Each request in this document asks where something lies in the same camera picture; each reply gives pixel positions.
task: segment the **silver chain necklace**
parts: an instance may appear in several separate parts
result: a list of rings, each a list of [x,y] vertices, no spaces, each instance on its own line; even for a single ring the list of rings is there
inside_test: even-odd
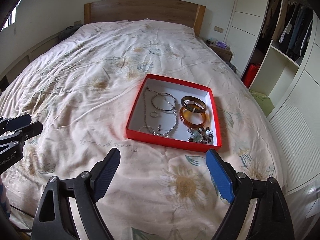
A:
[[[177,123],[178,123],[178,118],[177,118],[177,113],[176,113],[175,106],[173,106],[161,93],[158,93],[158,92],[153,91],[153,90],[149,89],[148,87],[146,87],[146,89],[143,92],[144,123],[145,123],[145,126],[148,129],[149,133],[153,134],[153,132],[149,129],[148,124],[147,124],[147,104],[146,104],[146,91],[147,90],[150,91],[150,92],[156,93],[157,95],[160,95],[172,107],[172,111],[173,111],[173,114],[174,114],[174,117],[175,117],[174,126],[168,132],[166,132],[165,134],[160,134],[159,131],[160,131],[161,125],[159,125],[158,133],[157,133],[158,136],[169,137],[169,134],[173,131],[173,129],[177,126]]]

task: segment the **wooden headboard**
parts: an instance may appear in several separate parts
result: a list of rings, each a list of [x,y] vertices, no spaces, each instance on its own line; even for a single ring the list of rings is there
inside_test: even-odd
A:
[[[205,6],[180,0],[102,0],[84,5],[84,24],[150,20],[183,24],[199,36]]]

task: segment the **floral duvet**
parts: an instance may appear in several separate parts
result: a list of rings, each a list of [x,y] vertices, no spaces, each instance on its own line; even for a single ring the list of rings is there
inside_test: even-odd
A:
[[[1,115],[29,113],[44,125],[41,135],[26,142],[23,160],[2,175],[10,203],[35,214],[51,176],[74,178],[117,147],[119,168],[97,203],[115,239],[211,239],[229,206],[211,180],[204,154],[125,137],[147,73],[210,87],[223,140],[220,156],[250,178],[273,176],[283,186],[267,121],[231,69],[193,29],[143,20],[81,27],[34,60],[1,95]],[[78,226],[75,201],[71,206]],[[252,201],[240,239],[254,207]],[[78,232],[86,239],[82,227]]]

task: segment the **amber bangle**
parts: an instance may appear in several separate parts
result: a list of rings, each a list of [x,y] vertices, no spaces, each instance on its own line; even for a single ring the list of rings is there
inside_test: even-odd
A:
[[[197,106],[196,104],[189,104],[189,106],[192,107],[192,108],[195,108],[195,109],[201,109],[200,106]],[[201,116],[202,116],[202,123],[201,124],[193,124],[193,123],[191,123],[191,122],[189,122],[188,120],[185,119],[185,117],[183,115],[183,111],[184,110],[187,110],[187,109],[184,106],[181,107],[179,116],[180,116],[180,119],[181,119],[182,123],[186,127],[189,127],[191,129],[198,129],[198,128],[204,126],[205,122],[207,121],[207,116],[206,116],[205,113],[200,113]]]
[[[186,101],[192,101],[198,105],[187,104]],[[204,113],[205,111],[207,111],[206,104],[203,101],[201,101],[200,99],[195,98],[195,97],[190,97],[190,96],[183,97],[181,99],[181,104],[184,106],[185,109],[187,109],[188,111],[193,112],[193,113],[201,114],[201,113]]]

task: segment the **screw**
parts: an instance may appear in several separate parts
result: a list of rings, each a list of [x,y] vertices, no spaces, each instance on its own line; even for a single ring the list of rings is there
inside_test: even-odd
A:
[[[80,177],[81,178],[87,178],[87,177],[89,177],[89,172],[88,171],[84,171],[84,172],[82,172],[81,174],[80,174]]]
[[[237,175],[240,179],[244,179],[247,176],[243,172],[238,172]]]
[[[269,181],[272,183],[272,184],[276,184],[277,183],[277,180],[273,177],[269,178]]]
[[[57,176],[52,176],[50,179],[49,179],[49,181],[50,182],[55,182],[56,180],[57,180]]]

